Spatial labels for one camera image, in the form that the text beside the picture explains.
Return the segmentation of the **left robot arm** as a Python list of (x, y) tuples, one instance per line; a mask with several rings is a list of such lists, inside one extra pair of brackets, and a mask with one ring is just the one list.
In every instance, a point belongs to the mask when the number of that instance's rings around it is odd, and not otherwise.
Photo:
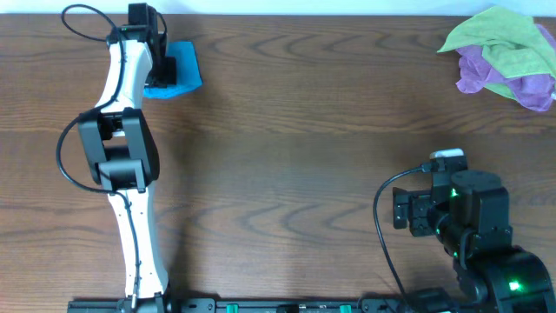
[(129, 6), (128, 22), (107, 36), (110, 66), (99, 102), (78, 124), (95, 183), (115, 212), (125, 262), (125, 298), (119, 312), (174, 312), (169, 276), (157, 246), (153, 200), (159, 154), (142, 112), (145, 88), (175, 83), (175, 59), (166, 55), (157, 11)]

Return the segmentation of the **green microfiber cloth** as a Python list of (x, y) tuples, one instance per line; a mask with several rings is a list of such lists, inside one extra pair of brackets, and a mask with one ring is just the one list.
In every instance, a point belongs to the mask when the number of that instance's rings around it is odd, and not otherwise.
[(493, 6), (456, 26), (439, 52), (469, 45), (482, 47), (484, 59), (504, 77), (549, 74), (555, 78), (555, 38), (532, 17)]

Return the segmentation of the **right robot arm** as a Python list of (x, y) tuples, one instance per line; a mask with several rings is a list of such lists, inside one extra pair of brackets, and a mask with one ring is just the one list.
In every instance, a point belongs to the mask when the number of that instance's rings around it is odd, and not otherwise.
[(553, 312), (546, 266), (513, 244), (509, 193), (498, 175), (471, 170), (465, 156), (434, 157), (420, 171), (428, 190), (393, 190), (393, 223), (435, 236), (453, 259), (461, 291), (476, 312)]

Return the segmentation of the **blue microfiber cloth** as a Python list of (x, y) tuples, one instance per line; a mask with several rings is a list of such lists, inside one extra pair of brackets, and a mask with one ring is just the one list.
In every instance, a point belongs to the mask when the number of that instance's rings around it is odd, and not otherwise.
[(148, 79), (143, 96), (167, 100), (195, 91), (202, 86), (202, 76), (191, 42), (168, 45), (162, 67)]

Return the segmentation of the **purple microfiber cloth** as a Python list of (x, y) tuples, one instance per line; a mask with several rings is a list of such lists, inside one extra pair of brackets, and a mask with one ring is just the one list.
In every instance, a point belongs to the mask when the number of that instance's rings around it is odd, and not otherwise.
[(527, 74), (507, 78), (482, 56), (483, 48), (469, 45), (456, 50), (460, 54), (458, 90), (474, 94), (483, 89), (511, 98), (533, 111), (547, 111), (555, 99), (555, 78), (549, 74)]

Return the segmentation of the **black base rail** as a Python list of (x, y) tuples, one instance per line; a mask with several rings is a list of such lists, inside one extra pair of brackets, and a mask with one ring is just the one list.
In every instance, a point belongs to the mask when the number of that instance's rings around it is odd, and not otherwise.
[(360, 301), (224, 301), (190, 298), (164, 303), (141, 300), (135, 307), (128, 299), (114, 301), (70, 301), (68, 313), (395, 313), (410, 312), (393, 298), (367, 298)]

